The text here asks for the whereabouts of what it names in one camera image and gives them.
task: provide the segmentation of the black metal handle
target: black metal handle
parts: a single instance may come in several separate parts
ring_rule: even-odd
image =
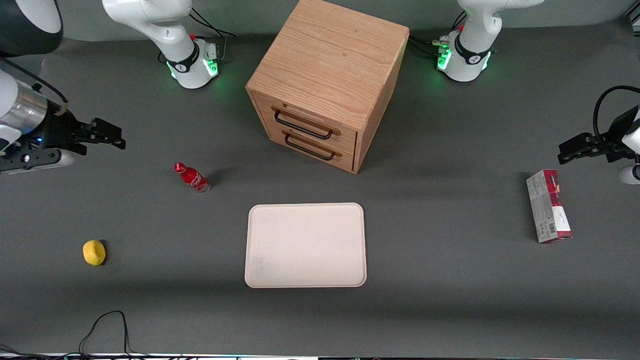
[[[297,144],[295,144],[295,143],[290,142],[290,141],[289,141],[289,138],[290,138],[290,137],[291,137],[291,135],[289,135],[289,134],[286,134],[286,135],[284,136],[284,142],[285,142],[285,143],[287,143],[287,145],[289,145],[289,146],[291,146],[291,147],[295,147],[295,148],[296,148],[296,149],[298,149],[298,150],[304,151],[304,152],[306,152],[306,153],[307,153],[307,154],[309,154],[309,155],[313,155],[313,156],[315,156],[315,157],[317,157],[317,158],[319,158],[319,159],[325,160],[325,161],[330,161],[330,160],[331,160],[331,159],[333,159],[333,157],[335,156],[335,152],[333,152],[333,151],[331,152],[331,156],[324,156],[324,155],[322,155],[322,154],[318,154],[318,153],[317,153],[317,152],[315,152],[315,151],[311,151],[311,150],[309,150],[309,149],[306,149],[306,148],[304,148],[304,147],[302,147],[302,146],[300,146],[300,145],[297,145]]]
[[[318,133],[314,133],[311,130],[307,130],[304,127],[300,127],[297,126],[296,124],[291,124],[290,122],[284,121],[282,119],[280,119],[278,117],[278,115],[280,114],[280,110],[276,110],[276,113],[273,115],[273,117],[276,119],[276,121],[284,126],[289,126],[291,129],[295,129],[298,131],[302,131],[303,133],[307,134],[307,135],[311,135],[314,138],[318,138],[320,140],[327,140],[331,137],[331,135],[333,134],[333,130],[329,130],[329,133],[327,133],[327,135],[320,135]]]

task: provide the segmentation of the gray backdrop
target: gray backdrop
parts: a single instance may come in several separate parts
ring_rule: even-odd
[[[640,188],[618,181],[623,163],[556,158],[590,131],[606,88],[640,83],[628,20],[505,29],[465,84],[408,50],[356,176],[267,139],[244,84],[272,39],[230,40],[199,90],[176,84],[148,40],[70,40],[46,58],[70,110],[121,126],[128,144],[0,176],[0,341],[73,351],[121,309],[142,352],[638,357]],[[637,104],[612,94],[602,128]],[[213,190],[191,191],[175,161]],[[542,168],[559,169],[574,235],[551,245],[535,240],[524,183]],[[365,211],[361,288],[245,285],[252,206],[346,201]],[[105,266],[82,259],[92,238],[107,242]],[[121,348],[113,316],[87,351]]]

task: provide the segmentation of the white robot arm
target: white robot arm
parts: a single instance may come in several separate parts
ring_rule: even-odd
[[[7,58],[47,54],[62,41],[62,21],[54,0],[0,2],[0,60],[50,86]],[[82,143],[108,143],[125,148],[121,130],[95,118],[86,124],[67,110],[0,70],[0,172],[14,174],[64,167],[74,153],[85,155]]]
[[[467,13],[462,31],[455,29],[440,37],[446,49],[438,59],[437,69],[456,81],[472,81],[486,68],[490,48],[502,29],[501,10],[523,9],[544,0],[458,0]]]
[[[558,162],[561,165],[580,158],[605,155],[609,163],[629,159],[635,165],[626,165],[618,171],[625,184],[640,184],[640,105],[616,117],[605,133],[598,129],[598,112],[602,101],[615,90],[640,93],[640,88],[618,85],[607,89],[596,102],[593,110],[593,134],[581,133],[559,145]]]
[[[215,44],[193,40],[181,24],[156,25],[188,16],[191,0],[102,0],[102,5],[115,22],[140,31],[158,46],[184,88],[200,88],[218,75]]]

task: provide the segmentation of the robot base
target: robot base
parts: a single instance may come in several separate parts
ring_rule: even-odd
[[[210,44],[202,39],[194,40],[200,48],[200,58],[191,66],[188,72],[177,72],[171,68],[171,76],[187,89],[197,89],[205,86],[211,79],[218,76],[220,71],[218,63],[218,48],[216,44]]]
[[[640,165],[627,165],[620,169],[618,178],[625,184],[640,184]]]
[[[441,36],[440,41],[445,44],[453,44],[458,34],[460,34],[458,30],[452,31],[447,35]],[[455,46],[448,45],[444,53],[438,57],[436,68],[447,74],[451,79],[466,83],[467,81],[472,81],[477,78],[480,72],[486,69],[490,56],[491,52],[489,52],[484,59],[479,59],[478,63],[469,65],[465,58],[456,50]]]

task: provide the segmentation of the cardboard box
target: cardboard box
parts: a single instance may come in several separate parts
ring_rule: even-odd
[[[548,244],[571,238],[569,221],[560,201],[557,170],[542,170],[528,178],[527,189],[538,242]]]

